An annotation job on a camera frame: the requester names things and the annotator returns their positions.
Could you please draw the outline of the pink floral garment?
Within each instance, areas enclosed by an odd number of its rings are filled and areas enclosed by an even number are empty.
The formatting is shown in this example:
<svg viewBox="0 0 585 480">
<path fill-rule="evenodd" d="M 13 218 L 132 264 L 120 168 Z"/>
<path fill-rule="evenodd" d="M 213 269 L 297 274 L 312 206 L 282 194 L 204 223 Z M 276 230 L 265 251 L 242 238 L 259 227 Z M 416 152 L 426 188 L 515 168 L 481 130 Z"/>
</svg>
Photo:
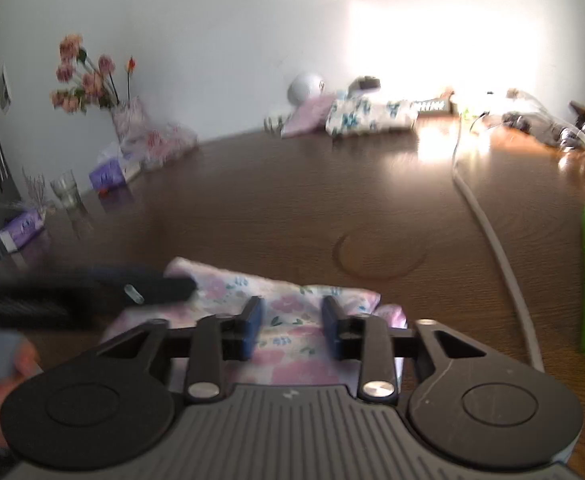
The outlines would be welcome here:
<svg viewBox="0 0 585 480">
<path fill-rule="evenodd" d="M 390 326 L 407 327 L 402 308 L 383 304 L 381 295 L 371 290 L 274 281 L 184 258 L 172 260 L 164 275 L 190 276 L 197 283 L 196 294 L 178 304 L 125 310 L 107 327 L 102 339 L 114 338 L 153 318 L 169 321 L 172 328 L 192 327 L 209 315 L 235 315 L 246 300 L 258 296 L 263 304 L 258 341 L 250 361 L 226 364 L 231 384 L 341 384 L 355 393 L 359 364 L 334 360 L 323 336 L 321 303 L 326 296 L 334 297 L 349 315 L 373 314 Z"/>
</svg>

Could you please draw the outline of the purple tissue pack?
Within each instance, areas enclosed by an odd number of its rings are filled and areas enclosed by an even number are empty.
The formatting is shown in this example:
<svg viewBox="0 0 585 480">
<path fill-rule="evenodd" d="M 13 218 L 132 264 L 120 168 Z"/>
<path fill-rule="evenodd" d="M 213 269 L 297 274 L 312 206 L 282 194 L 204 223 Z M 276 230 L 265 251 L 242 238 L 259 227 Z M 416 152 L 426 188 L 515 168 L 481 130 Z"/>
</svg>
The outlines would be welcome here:
<svg viewBox="0 0 585 480">
<path fill-rule="evenodd" d="M 44 229 L 44 220 L 36 209 L 23 211 L 0 231 L 0 241 L 6 252 L 19 252 Z"/>
<path fill-rule="evenodd" d="M 108 188 L 110 192 L 127 185 L 140 173 L 141 169 L 139 162 L 113 157 L 101 162 L 88 175 L 88 178 L 95 192 L 98 193 L 101 188 Z"/>
</svg>

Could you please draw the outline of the glass cup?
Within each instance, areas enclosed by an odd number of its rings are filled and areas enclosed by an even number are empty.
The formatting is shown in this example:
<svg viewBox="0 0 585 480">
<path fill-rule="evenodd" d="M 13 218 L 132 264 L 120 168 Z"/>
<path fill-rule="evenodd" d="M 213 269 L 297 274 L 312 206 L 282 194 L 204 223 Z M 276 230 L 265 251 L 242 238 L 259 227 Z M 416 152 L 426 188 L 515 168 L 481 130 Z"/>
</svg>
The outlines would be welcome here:
<svg viewBox="0 0 585 480">
<path fill-rule="evenodd" d="M 74 209 L 80 205 L 81 195 L 72 170 L 50 182 L 50 188 L 65 209 Z"/>
</svg>

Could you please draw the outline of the clear plastic snack bag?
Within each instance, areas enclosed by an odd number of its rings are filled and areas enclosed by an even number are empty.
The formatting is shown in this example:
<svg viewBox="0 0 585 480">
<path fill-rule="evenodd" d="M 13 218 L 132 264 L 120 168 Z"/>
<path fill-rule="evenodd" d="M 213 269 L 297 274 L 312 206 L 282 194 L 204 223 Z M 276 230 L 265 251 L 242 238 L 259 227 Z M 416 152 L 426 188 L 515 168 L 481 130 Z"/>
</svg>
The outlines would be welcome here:
<svg viewBox="0 0 585 480">
<path fill-rule="evenodd" d="M 180 124 L 149 126 L 145 136 L 145 165 L 158 168 L 197 148 L 197 134 Z"/>
</svg>

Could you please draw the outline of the artificial flower bouquet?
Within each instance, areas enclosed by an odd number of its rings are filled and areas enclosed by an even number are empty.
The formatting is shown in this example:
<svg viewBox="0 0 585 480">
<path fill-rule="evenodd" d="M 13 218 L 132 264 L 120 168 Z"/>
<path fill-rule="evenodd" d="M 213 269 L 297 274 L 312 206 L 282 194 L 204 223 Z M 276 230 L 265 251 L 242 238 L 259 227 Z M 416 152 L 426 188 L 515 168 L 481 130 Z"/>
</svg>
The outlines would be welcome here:
<svg viewBox="0 0 585 480">
<path fill-rule="evenodd" d="M 123 110 L 132 103 L 131 79 L 136 59 L 131 56 L 124 64 L 125 93 L 114 83 L 116 64 L 109 55 L 102 54 L 94 62 L 83 44 L 80 34 L 71 34 L 61 40 L 56 79 L 64 88 L 50 92 L 55 110 L 71 115 L 85 114 L 90 106 L 100 110 Z"/>
</svg>

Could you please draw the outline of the white multi-plug strip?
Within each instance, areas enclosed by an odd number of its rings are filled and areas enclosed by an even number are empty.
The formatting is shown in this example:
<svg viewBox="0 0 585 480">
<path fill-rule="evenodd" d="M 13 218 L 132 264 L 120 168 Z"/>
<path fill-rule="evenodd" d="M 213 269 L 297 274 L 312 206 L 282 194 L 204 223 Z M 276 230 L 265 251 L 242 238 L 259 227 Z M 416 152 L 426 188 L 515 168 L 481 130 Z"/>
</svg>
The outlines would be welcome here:
<svg viewBox="0 0 585 480">
<path fill-rule="evenodd" d="M 269 133 L 272 134 L 276 134 L 276 136 L 279 136 L 282 133 L 282 130 L 284 129 L 286 122 L 288 122 L 290 118 L 289 114 L 276 114 L 276 115 L 270 115 L 270 116 L 266 116 L 263 119 L 263 128 L 265 131 L 268 131 Z"/>
</svg>

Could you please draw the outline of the cream teal-flower storage pouch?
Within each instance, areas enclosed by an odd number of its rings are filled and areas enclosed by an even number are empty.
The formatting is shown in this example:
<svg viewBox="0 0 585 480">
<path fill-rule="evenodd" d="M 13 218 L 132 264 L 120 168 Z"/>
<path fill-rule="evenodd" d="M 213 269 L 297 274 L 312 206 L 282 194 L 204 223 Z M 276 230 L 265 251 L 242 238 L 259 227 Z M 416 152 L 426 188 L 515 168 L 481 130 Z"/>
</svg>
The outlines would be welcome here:
<svg viewBox="0 0 585 480">
<path fill-rule="evenodd" d="M 325 122 L 333 138 L 363 136 L 390 130 L 411 130 L 417 112 L 407 101 L 376 103 L 366 96 L 333 102 Z"/>
</svg>

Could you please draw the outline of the pink cloth pouch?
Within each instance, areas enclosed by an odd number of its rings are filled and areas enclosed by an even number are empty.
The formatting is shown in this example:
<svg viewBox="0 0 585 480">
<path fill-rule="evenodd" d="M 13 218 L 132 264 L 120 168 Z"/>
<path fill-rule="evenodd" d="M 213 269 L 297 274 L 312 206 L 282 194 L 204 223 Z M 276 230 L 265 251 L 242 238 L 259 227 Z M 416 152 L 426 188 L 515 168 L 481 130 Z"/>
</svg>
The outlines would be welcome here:
<svg viewBox="0 0 585 480">
<path fill-rule="evenodd" d="M 334 93 L 321 94 L 321 96 L 307 99 L 286 120 L 282 130 L 280 130 L 280 136 L 282 138 L 300 136 L 300 134 L 323 128 L 336 100 L 337 96 Z"/>
</svg>

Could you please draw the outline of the small dark box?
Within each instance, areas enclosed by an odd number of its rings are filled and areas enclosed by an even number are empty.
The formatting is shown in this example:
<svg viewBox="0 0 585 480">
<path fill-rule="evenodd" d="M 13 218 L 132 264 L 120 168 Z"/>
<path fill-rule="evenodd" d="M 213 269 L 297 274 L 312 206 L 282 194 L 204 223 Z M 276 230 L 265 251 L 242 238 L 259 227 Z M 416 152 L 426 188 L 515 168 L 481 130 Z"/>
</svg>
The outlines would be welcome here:
<svg viewBox="0 0 585 480">
<path fill-rule="evenodd" d="M 381 88 L 378 78 L 372 76 L 358 77 L 349 86 L 350 93 L 371 92 Z"/>
</svg>

